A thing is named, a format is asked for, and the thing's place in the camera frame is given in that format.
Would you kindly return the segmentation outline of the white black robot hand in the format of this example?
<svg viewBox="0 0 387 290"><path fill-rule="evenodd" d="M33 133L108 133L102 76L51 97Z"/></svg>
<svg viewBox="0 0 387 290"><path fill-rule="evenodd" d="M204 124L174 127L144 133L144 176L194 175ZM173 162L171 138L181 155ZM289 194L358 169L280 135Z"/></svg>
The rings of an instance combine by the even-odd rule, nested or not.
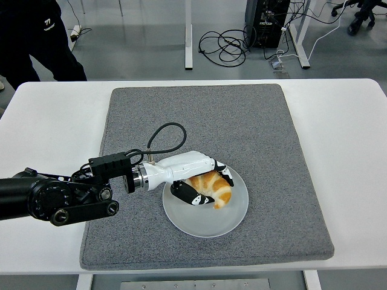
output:
<svg viewBox="0 0 387 290"><path fill-rule="evenodd" d="M233 178L229 168L197 151L165 158L140 166L143 184L153 190L162 183L171 185L171 193L190 205L214 203L223 208L232 197Z"/></svg>

